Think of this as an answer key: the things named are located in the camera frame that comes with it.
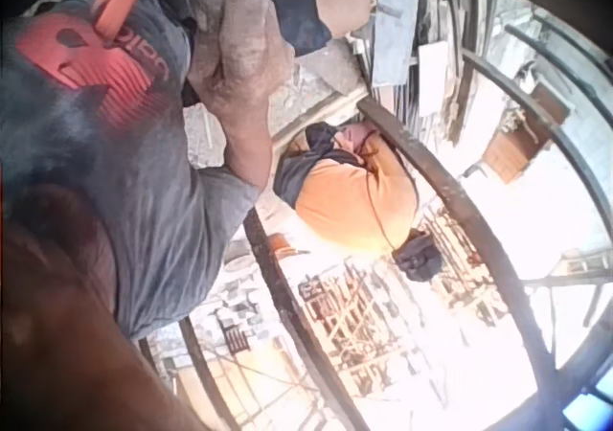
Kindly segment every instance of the person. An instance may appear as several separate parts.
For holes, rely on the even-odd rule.
[[[270,0],[225,0],[215,46],[159,0],[102,40],[92,1],[2,27],[3,424],[202,429],[129,340],[205,299],[268,180],[293,49]],[[226,136],[220,168],[188,162],[187,76]]]
[[[391,255],[412,281],[443,267],[433,237],[413,228],[413,178],[368,122],[309,125],[280,159],[273,191],[321,238],[351,253]]]

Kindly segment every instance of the construction site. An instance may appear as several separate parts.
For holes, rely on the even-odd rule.
[[[273,173],[207,299],[135,345],[219,431],[610,429],[610,4],[375,1],[271,97],[273,171],[307,126],[368,120],[441,271],[334,247]],[[216,117],[183,114],[190,163],[221,165]]]

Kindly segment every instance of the wooden board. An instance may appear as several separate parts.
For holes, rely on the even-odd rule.
[[[405,84],[417,23],[419,0],[377,0],[400,11],[400,17],[378,11],[375,16],[373,86]]]

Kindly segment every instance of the forearm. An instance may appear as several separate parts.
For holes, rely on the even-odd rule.
[[[272,165],[268,110],[240,114],[221,121],[226,136],[225,164],[241,180],[264,190]]]

